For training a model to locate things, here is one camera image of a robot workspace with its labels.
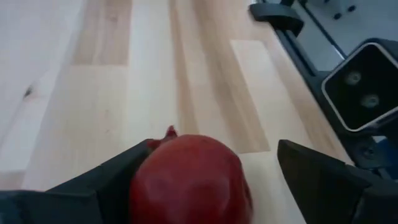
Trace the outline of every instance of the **black plastic bracket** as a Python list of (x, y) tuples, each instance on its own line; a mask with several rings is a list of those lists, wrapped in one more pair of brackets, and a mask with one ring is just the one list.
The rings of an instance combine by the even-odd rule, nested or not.
[(259, 22), (269, 22), (274, 29), (291, 30), (298, 36), (304, 26), (297, 12), (289, 5), (291, 0), (282, 1), (281, 4), (257, 3), (249, 6), (253, 18)]

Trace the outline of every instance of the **gray floor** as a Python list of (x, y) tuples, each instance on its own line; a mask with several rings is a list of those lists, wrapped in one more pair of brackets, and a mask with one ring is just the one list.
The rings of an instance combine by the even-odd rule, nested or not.
[[(328, 31), (345, 54), (349, 54), (362, 41), (379, 37), (398, 40), (397, 0), (356, 0), (357, 9), (334, 20), (332, 5), (309, 1), (307, 7)], [(319, 70), (331, 70), (341, 61), (336, 50), (328, 43), (300, 4), (293, 8), (305, 21), (298, 41)]]

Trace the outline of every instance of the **wooden floor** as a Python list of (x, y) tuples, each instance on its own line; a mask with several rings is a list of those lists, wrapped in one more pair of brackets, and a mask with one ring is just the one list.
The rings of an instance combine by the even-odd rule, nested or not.
[(2, 1), (0, 189), (49, 189), (174, 124), (240, 154), (259, 207), (278, 197), (255, 223), (298, 223), (278, 140), (351, 161), (250, 2)]

